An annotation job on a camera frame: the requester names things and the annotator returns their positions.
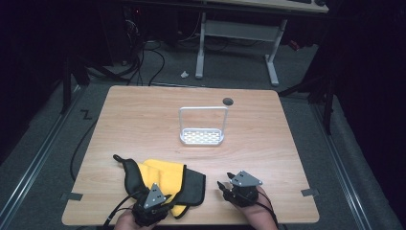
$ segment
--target human hand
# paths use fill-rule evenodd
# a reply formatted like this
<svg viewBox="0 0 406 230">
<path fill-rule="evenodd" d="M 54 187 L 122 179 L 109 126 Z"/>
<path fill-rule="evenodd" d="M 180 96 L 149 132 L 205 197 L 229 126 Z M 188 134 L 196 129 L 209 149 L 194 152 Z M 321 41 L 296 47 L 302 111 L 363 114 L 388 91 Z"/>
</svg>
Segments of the human hand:
<svg viewBox="0 0 406 230">
<path fill-rule="evenodd" d="M 135 222 L 135 218 L 131 213 L 132 205 L 126 209 L 117 219 L 116 226 L 114 230 L 152 230 L 157 223 L 151 224 L 150 226 L 139 226 Z"/>
<path fill-rule="evenodd" d="M 263 204 L 273 211 L 272 205 L 269 202 L 266 192 L 261 186 L 257 186 L 259 197 L 257 202 Z M 265 208 L 254 204 L 247 207 L 239 207 L 233 204 L 248 220 L 248 222 L 257 230 L 278 230 L 275 221 L 272 219 L 271 214 Z"/>
</svg>

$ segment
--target yellow cloth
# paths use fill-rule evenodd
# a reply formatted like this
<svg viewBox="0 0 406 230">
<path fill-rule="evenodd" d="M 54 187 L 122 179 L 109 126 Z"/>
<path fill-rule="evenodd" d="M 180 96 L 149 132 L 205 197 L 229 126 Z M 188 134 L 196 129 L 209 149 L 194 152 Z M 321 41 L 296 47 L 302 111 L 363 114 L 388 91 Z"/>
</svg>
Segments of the yellow cloth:
<svg viewBox="0 0 406 230">
<path fill-rule="evenodd" d="M 137 163 L 137 165 L 147 187 L 151 188 L 153 183 L 157 183 L 165 196 L 171 195 L 166 203 L 173 201 L 182 190 L 184 164 L 148 159 L 142 164 Z M 187 206 L 185 205 L 175 205 L 170 212 L 174 217 L 179 217 L 186 209 Z"/>
</svg>

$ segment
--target black and yellow cloth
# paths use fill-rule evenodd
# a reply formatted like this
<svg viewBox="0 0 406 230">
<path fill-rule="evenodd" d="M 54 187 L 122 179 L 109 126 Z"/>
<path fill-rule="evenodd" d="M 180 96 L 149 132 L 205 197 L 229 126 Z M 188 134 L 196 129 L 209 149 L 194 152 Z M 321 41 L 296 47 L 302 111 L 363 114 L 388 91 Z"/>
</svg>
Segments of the black and yellow cloth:
<svg viewBox="0 0 406 230">
<path fill-rule="evenodd" d="M 129 195 L 136 194 L 143 187 L 142 182 L 148 188 L 157 183 L 165 196 L 171 195 L 166 203 L 174 201 L 170 212 L 176 219 L 182 218 L 189 207 L 198 206 L 204 200 L 206 176 L 184 164 L 157 159 L 138 163 L 133 159 L 123 160 L 118 155 L 114 155 L 114 159 L 124 165 L 124 185 Z"/>
</svg>

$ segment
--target gray tape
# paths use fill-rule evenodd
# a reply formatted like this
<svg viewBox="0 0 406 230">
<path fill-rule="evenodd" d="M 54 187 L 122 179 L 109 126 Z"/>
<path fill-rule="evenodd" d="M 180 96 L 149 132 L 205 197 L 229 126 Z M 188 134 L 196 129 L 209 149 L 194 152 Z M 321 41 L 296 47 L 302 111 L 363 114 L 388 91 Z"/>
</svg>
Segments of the gray tape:
<svg viewBox="0 0 406 230">
<path fill-rule="evenodd" d="M 60 200 L 68 200 L 68 199 L 72 199 L 72 200 L 81 200 L 81 197 L 83 195 L 82 194 L 75 194 L 75 193 L 63 193 L 60 196 Z"/>
<path fill-rule="evenodd" d="M 302 195 L 303 196 L 318 196 L 320 193 L 317 189 L 307 189 L 307 190 L 302 190 Z"/>
</svg>

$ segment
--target desk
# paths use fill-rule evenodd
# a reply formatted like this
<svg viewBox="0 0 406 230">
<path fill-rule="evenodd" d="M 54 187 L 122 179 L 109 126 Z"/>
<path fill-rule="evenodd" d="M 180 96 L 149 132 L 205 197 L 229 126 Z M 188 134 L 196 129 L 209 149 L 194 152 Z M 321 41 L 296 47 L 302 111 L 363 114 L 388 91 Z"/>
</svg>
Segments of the desk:
<svg viewBox="0 0 406 230">
<path fill-rule="evenodd" d="M 220 106 L 224 98 L 234 104 L 229 106 L 223 143 L 200 148 L 181 144 L 179 108 Z M 184 163 L 206 174 L 203 204 L 191 207 L 181 219 L 169 214 L 162 225 L 246 223 L 216 184 L 228 181 L 226 172 L 240 170 L 263 181 L 279 222 L 319 219 L 313 197 L 302 195 L 308 182 L 275 91 L 113 86 L 72 191 L 83 197 L 68 201 L 64 224 L 102 225 L 127 196 L 124 170 L 113 154 L 138 162 L 156 158 Z"/>
<path fill-rule="evenodd" d="M 209 0 L 207 2 L 226 3 L 234 5 L 244 5 L 250 7 L 271 8 L 284 11 L 300 11 L 300 12 L 328 12 L 326 6 L 319 7 L 314 1 L 311 4 L 292 2 L 287 0 Z M 206 20 L 206 13 L 202 13 L 202 20 L 200 26 L 200 44 L 199 52 L 197 54 L 196 73 L 197 79 L 203 78 L 204 70 L 204 56 L 205 56 L 205 36 L 225 36 L 242 39 L 253 39 L 260 41 L 272 42 L 272 48 L 269 55 L 265 55 L 265 63 L 268 69 L 269 79 L 273 86 L 278 86 L 279 81 L 274 66 L 274 58 L 277 53 L 278 47 L 281 43 L 283 32 L 287 20 L 283 19 L 279 27 L 260 26 L 253 24 L 244 24 L 236 22 L 224 22 L 216 20 Z"/>
</svg>

